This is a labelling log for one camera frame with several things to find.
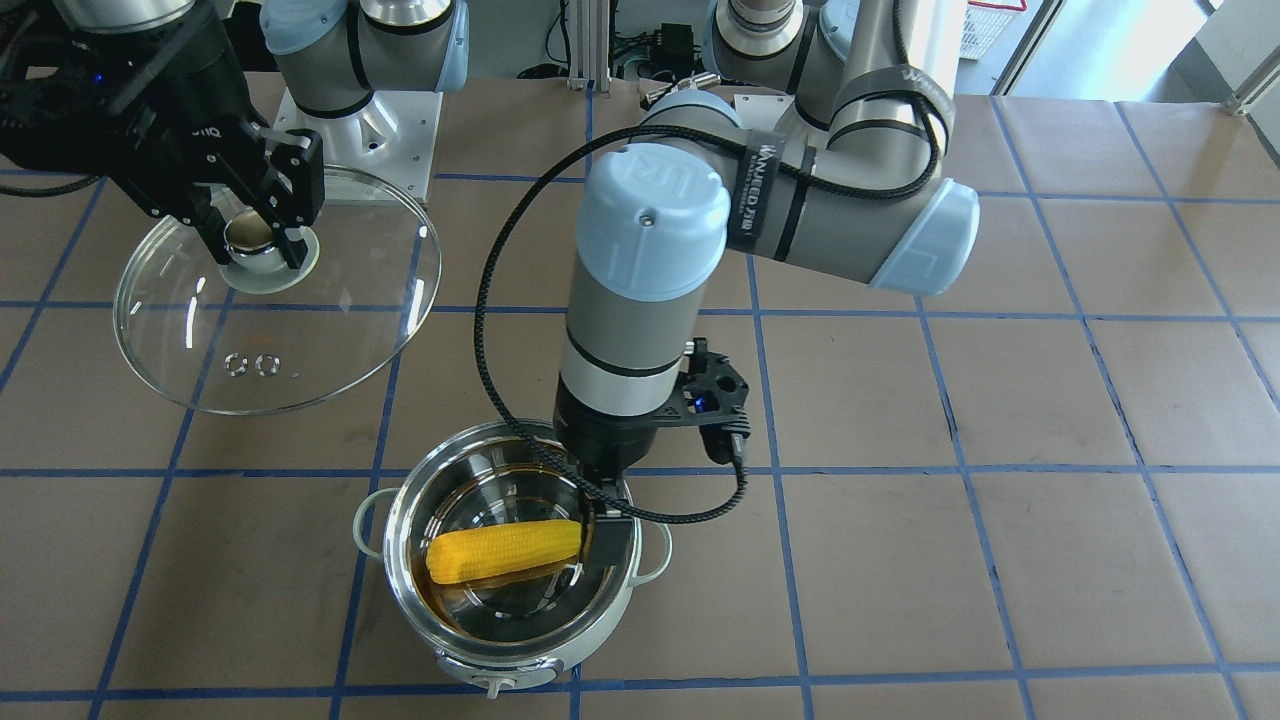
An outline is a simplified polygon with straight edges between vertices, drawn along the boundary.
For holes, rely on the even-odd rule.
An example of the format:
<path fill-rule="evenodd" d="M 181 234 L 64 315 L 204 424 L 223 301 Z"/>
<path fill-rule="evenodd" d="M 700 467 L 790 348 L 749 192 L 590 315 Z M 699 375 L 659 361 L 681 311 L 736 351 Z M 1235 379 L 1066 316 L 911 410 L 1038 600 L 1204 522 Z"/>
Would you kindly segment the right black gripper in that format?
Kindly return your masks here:
<path fill-rule="evenodd" d="M 321 142 L 255 109 L 212 10 L 134 32 L 73 28 L 55 10 L 3 13 L 3 156 L 29 170 L 111 178 L 142 211 L 193 228 L 232 264 L 212 191 L 262 215 L 268 250 L 301 272 L 325 199 Z"/>

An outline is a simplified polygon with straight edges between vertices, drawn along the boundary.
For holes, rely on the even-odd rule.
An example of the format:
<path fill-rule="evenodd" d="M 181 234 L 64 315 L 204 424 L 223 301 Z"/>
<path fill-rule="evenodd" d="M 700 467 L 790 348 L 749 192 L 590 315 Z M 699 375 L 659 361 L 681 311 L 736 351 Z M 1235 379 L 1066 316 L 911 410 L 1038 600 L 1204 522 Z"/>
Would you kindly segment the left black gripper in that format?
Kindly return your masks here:
<path fill-rule="evenodd" d="M 620 479 L 650 452 L 657 437 L 654 413 L 618 416 L 599 411 L 558 386 L 553 411 L 556 437 L 589 480 Z M 577 489 L 581 569 L 627 565 L 636 520 Z"/>

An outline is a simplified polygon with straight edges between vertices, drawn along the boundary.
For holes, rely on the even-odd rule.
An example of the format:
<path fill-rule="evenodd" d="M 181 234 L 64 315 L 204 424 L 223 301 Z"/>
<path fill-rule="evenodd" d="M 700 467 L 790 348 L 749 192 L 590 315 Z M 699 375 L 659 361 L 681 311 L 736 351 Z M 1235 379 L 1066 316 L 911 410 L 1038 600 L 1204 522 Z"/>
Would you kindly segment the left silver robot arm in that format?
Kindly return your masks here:
<path fill-rule="evenodd" d="M 940 174 L 954 133 L 963 1 L 716 1 L 712 69 L 792 106 L 751 129 L 677 88 L 588 177 L 553 416 L 579 479 L 579 564 L 622 561 L 622 475 L 662 427 L 742 461 L 746 383 L 692 337 L 730 251 L 916 297 L 977 240 L 977 192 Z"/>

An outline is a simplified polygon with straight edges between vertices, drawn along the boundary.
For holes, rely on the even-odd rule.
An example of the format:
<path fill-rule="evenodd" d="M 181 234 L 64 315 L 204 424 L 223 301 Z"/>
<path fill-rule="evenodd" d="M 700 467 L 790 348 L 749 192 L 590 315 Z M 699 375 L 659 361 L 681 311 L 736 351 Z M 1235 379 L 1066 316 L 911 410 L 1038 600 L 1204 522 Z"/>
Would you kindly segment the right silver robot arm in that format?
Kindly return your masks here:
<path fill-rule="evenodd" d="M 195 229 L 223 266 L 261 252 L 302 269 L 325 201 L 328 136 L 274 129 L 211 1 L 5 3 L 3 156 L 106 176 Z M 462 1 L 265 1 L 265 49 L 296 106 L 356 118 L 380 91 L 463 87 Z"/>

